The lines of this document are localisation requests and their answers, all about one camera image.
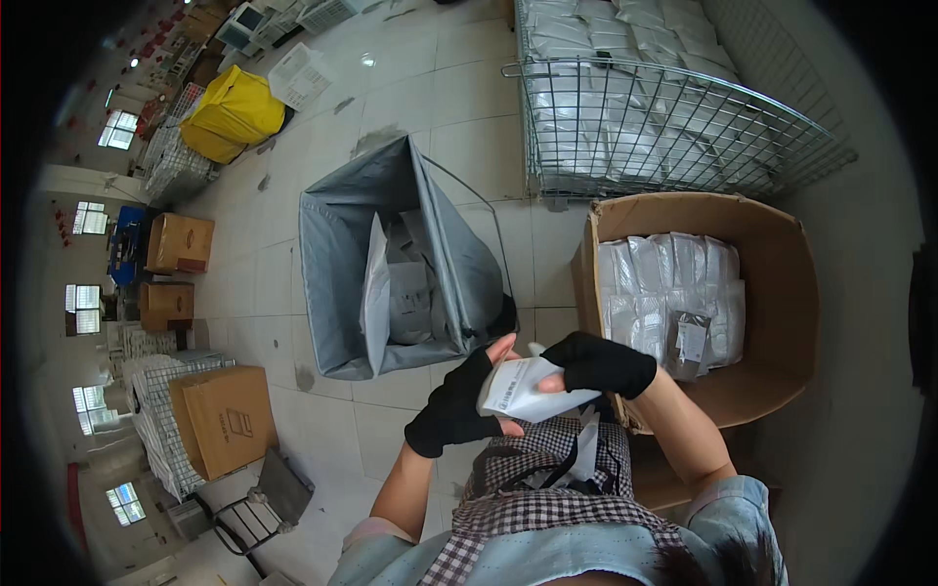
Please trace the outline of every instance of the hand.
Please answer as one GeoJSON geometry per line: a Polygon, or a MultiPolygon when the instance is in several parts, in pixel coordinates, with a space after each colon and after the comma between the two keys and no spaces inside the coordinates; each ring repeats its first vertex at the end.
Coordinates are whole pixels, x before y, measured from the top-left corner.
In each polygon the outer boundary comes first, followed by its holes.
{"type": "Polygon", "coordinates": [[[658,374],[658,363],[652,356],[585,332],[573,332],[541,357],[564,369],[538,384],[542,393],[586,388],[612,391],[632,400],[658,374]]]}
{"type": "Polygon", "coordinates": [[[476,411],[482,383],[492,365],[502,359],[521,358],[513,350],[515,335],[499,338],[486,349],[478,348],[443,379],[427,400],[427,406],[404,428],[404,438],[424,458],[439,458],[443,446],[467,443],[501,435],[522,436],[524,431],[510,419],[482,417],[476,411]]]}

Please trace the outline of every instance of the white plastic crate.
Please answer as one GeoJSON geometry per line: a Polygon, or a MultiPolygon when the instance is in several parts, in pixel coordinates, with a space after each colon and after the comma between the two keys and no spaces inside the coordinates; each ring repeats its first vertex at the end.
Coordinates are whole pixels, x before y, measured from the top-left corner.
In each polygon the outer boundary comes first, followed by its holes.
{"type": "Polygon", "coordinates": [[[305,8],[298,0],[285,10],[276,13],[265,24],[259,26],[251,33],[250,42],[260,45],[267,51],[274,48],[274,43],[296,27],[296,17],[305,8]]]}
{"type": "Polygon", "coordinates": [[[323,93],[335,76],[323,60],[323,54],[296,43],[270,73],[270,93],[274,98],[303,112],[323,93]]]}
{"type": "Polygon", "coordinates": [[[345,0],[325,0],[322,4],[305,8],[296,21],[313,35],[319,35],[358,13],[345,0]]]}

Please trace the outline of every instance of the gray laundry cart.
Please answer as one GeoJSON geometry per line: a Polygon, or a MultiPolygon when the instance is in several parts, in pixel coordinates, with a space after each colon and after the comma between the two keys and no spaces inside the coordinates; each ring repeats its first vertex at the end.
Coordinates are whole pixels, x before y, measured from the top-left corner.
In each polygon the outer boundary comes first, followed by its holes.
{"type": "Polygon", "coordinates": [[[492,252],[430,178],[426,160],[405,136],[350,161],[300,196],[303,287],[316,367],[323,375],[372,377],[359,325],[371,222],[375,212],[387,223],[417,208],[445,302],[448,339],[389,343],[381,374],[466,356],[496,334],[494,324],[509,322],[505,331],[513,329],[514,301],[502,292],[492,252]]]}

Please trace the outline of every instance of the hair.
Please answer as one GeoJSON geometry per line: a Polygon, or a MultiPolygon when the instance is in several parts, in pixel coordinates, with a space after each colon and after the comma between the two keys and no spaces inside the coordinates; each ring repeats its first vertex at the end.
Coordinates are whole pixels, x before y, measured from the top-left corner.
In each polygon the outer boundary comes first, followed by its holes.
{"type": "MultiPolygon", "coordinates": [[[[725,586],[778,586],[782,571],[772,538],[759,532],[755,547],[740,537],[730,537],[714,547],[725,586]]],[[[655,569],[664,577],[662,586],[717,586],[687,548],[658,548],[655,569]]]]}

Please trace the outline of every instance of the window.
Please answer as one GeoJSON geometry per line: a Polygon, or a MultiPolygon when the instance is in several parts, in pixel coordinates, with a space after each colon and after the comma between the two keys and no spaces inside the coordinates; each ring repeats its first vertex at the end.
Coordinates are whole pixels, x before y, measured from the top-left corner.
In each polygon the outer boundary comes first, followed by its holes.
{"type": "Polygon", "coordinates": [[[137,114],[115,110],[101,132],[98,146],[113,146],[125,151],[130,148],[133,133],[137,131],[137,114]]]}
{"type": "Polygon", "coordinates": [[[82,424],[84,435],[95,433],[95,426],[117,418],[117,410],[108,409],[104,404],[104,387],[100,384],[76,386],[71,389],[71,397],[75,399],[75,412],[78,414],[78,422],[82,424]]]}
{"type": "Polygon", "coordinates": [[[137,491],[133,489],[133,483],[127,482],[117,488],[112,488],[106,494],[121,527],[127,527],[130,523],[146,518],[144,508],[137,498],[137,491]]]}
{"type": "Polygon", "coordinates": [[[104,234],[108,226],[108,215],[103,203],[78,202],[75,221],[71,224],[73,234],[104,234]]]}
{"type": "Polygon", "coordinates": [[[66,336],[97,334],[101,331],[98,285],[65,286],[66,336]]]}

